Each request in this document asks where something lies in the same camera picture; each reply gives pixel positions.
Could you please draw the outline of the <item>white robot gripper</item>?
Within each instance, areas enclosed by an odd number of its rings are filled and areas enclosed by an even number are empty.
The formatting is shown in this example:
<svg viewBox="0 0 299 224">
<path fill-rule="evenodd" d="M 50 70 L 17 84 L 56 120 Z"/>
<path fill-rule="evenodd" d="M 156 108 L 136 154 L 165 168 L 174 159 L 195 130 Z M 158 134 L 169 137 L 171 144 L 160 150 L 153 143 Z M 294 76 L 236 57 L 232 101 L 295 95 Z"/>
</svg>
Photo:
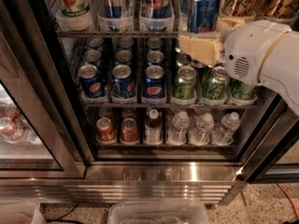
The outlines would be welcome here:
<svg viewBox="0 0 299 224">
<path fill-rule="evenodd" d="M 217 32 L 199 34 L 180 32 L 179 46 L 193 59 L 212 67 L 222 62 L 221 41 L 226 39 L 224 67 L 227 74 L 245 84 L 258 85 L 258 75 L 264 58 L 273 45 L 292 28 L 272 21 L 244 23 L 245 20 L 238 17 L 218 18 Z"/>
</svg>

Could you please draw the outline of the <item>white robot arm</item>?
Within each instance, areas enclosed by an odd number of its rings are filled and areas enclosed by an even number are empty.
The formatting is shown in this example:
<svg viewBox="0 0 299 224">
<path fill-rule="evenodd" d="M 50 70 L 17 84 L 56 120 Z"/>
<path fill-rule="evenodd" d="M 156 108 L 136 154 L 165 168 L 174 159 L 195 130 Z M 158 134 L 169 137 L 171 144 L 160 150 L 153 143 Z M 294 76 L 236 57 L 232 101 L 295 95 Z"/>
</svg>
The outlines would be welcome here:
<svg viewBox="0 0 299 224">
<path fill-rule="evenodd" d="M 214 32 L 180 31 L 178 40 L 195 60 L 222 63 L 229 77 L 276 92 L 299 115 L 299 33 L 289 25 L 224 18 Z"/>
</svg>

